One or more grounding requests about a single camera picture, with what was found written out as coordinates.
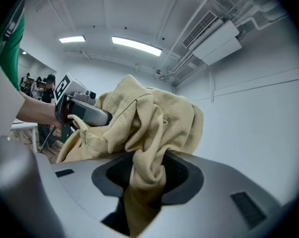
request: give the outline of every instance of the white wall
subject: white wall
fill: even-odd
[[[128,74],[133,75],[143,86],[160,88],[171,92],[171,84],[154,79],[143,71],[135,72],[131,68],[97,60],[67,59],[63,65],[63,74],[70,72],[96,96],[115,90],[117,84]]]
[[[41,79],[46,78],[49,74],[56,74],[56,72],[45,66],[39,61],[34,61],[30,67],[30,77],[33,79],[37,79],[38,77],[41,77]]]
[[[18,56],[18,79],[21,80],[30,71],[31,64],[34,59],[29,55]]]
[[[251,37],[243,48],[177,87],[204,113],[195,152],[228,164],[282,204],[299,188],[299,35],[289,21]]]
[[[25,28],[20,47],[47,67],[55,70],[56,78],[58,77],[58,72],[62,70],[63,58],[47,48],[46,45],[36,38],[27,28]]]

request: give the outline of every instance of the black vent grille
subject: black vent grille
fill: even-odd
[[[209,25],[211,25],[218,17],[212,12],[208,11],[207,14],[201,19],[196,27],[190,32],[187,38],[183,41],[183,45],[186,49],[198,38]]]
[[[256,227],[266,219],[264,213],[245,192],[233,194],[231,195],[231,198],[239,209],[239,212],[242,214],[249,228]]]

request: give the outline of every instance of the white device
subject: white device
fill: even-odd
[[[242,48],[235,38],[238,34],[239,30],[230,20],[224,23],[215,13],[208,11],[182,44],[197,58],[211,65]]]
[[[76,92],[85,94],[88,92],[88,89],[78,79],[67,72],[54,91],[56,105],[62,100],[63,95],[68,94],[73,96]]]

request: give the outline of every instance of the black opening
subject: black opening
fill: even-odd
[[[167,152],[162,165],[166,171],[166,186],[160,205],[184,204],[202,187],[201,170],[174,154]],[[94,170],[92,181],[104,195],[118,197],[119,203],[115,212],[110,213],[102,223],[129,236],[129,228],[123,204],[123,192],[129,186],[133,166],[133,153],[112,160]]]

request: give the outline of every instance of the black label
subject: black label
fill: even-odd
[[[70,83],[70,80],[68,76],[64,76],[62,79],[61,83],[58,85],[58,87],[55,89],[55,94],[56,94],[56,102],[58,102],[59,98],[62,96],[65,88],[68,86]]]

